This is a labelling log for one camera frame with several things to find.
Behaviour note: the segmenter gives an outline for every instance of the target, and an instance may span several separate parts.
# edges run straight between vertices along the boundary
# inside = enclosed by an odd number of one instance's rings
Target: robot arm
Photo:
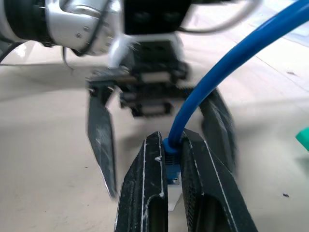
[[[60,45],[76,55],[102,55],[114,37],[111,0],[1,0],[0,39]]]

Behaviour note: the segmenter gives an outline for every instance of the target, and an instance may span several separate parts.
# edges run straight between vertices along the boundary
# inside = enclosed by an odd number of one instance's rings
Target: wire
[[[112,0],[107,0],[105,2],[105,4],[103,5],[102,11],[101,11],[101,15],[98,18],[97,25],[96,25],[93,33],[92,33],[92,36],[90,37],[90,40],[86,43],[85,47],[83,47],[80,51],[72,49],[74,54],[77,55],[78,57],[82,57],[82,56],[86,55],[89,52],[93,42],[97,38],[98,31],[100,30],[100,28],[101,28],[101,26],[102,26],[102,24],[104,22],[104,19],[105,19],[107,13],[108,13],[108,8],[109,8],[111,2],[112,2]]]
[[[309,0],[299,0],[232,48],[198,83],[177,114],[169,133],[168,146],[177,148],[185,125],[204,99],[233,71],[283,35],[309,21]]]
[[[237,23],[239,23],[241,20],[245,19],[247,16],[249,16],[259,5],[262,3],[262,0],[249,0],[249,4],[247,7],[244,7],[242,11],[240,11],[239,14],[237,14],[234,18],[229,20],[226,23],[223,23],[222,25],[219,25],[217,27],[206,29],[206,30],[189,30],[183,27],[179,27],[178,31],[185,32],[185,33],[191,33],[191,34],[210,34],[210,33],[217,33],[223,30],[227,30],[233,26],[235,26]]]
[[[67,66],[71,70],[71,72],[73,72],[74,68],[72,68],[67,62],[67,48],[66,47],[62,47],[61,56],[62,56],[62,61],[64,65]]]

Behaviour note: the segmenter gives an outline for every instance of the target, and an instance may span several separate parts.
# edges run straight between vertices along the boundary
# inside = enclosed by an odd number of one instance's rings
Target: screw
[[[120,68],[122,69],[122,74],[128,75],[130,74],[129,69],[126,66],[120,65]]]
[[[181,15],[178,12],[166,13],[164,14],[164,19],[165,21],[169,23],[173,23],[173,22],[177,22],[180,16]]]
[[[93,70],[92,71],[92,75],[94,75],[94,76],[99,76],[99,74],[100,74],[99,70]]]
[[[138,23],[148,23],[151,15],[147,12],[139,12],[134,14],[134,20]]]
[[[96,96],[97,96],[98,91],[97,91],[96,88],[89,88],[88,91],[89,91],[89,94],[90,94],[92,97],[96,97]]]
[[[159,63],[159,66],[160,66],[161,68],[166,68],[166,64],[164,64],[164,63]]]
[[[181,70],[174,70],[173,71],[173,74],[176,76],[176,77],[182,77],[184,75],[184,72],[181,71]]]

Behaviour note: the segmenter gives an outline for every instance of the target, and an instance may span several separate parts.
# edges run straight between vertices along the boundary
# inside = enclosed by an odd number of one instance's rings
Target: white floor
[[[211,22],[213,14],[203,20]],[[250,30],[244,23],[212,36],[183,35],[192,82]],[[260,232],[309,228],[309,154],[295,139],[309,124],[308,51],[282,39],[220,84],[237,127],[237,181]],[[14,61],[11,54],[5,63]],[[24,65],[0,67],[1,232],[113,231],[117,202],[105,190],[85,133],[84,78],[105,61],[70,56],[78,67],[71,73],[60,48],[35,44]],[[166,135],[172,118],[134,120],[117,98],[110,110],[121,180],[144,137]],[[196,112],[187,127],[199,131],[200,120]],[[169,231],[187,231],[182,200],[170,213]]]

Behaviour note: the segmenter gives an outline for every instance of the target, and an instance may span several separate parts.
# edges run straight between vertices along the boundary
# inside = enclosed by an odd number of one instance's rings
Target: black cable
[[[101,15],[98,18],[98,23],[97,23],[97,25],[95,27],[95,30],[92,33],[92,36],[90,37],[90,40],[86,43],[86,46],[84,48],[82,48],[80,51],[72,49],[74,54],[77,55],[78,57],[82,57],[82,56],[86,55],[87,52],[89,52],[93,42],[97,38],[97,33],[100,30],[100,28],[101,28],[101,26],[102,26],[102,24],[104,22],[104,19],[105,19],[107,13],[108,13],[108,8],[109,8],[111,2],[112,2],[112,0],[107,0],[105,2],[105,4],[103,5],[102,11],[101,11]]]
[[[67,48],[66,47],[62,47],[61,55],[62,55],[62,60],[63,60],[64,65],[67,66],[71,70],[71,72],[73,72],[74,68],[72,68],[67,62]]]

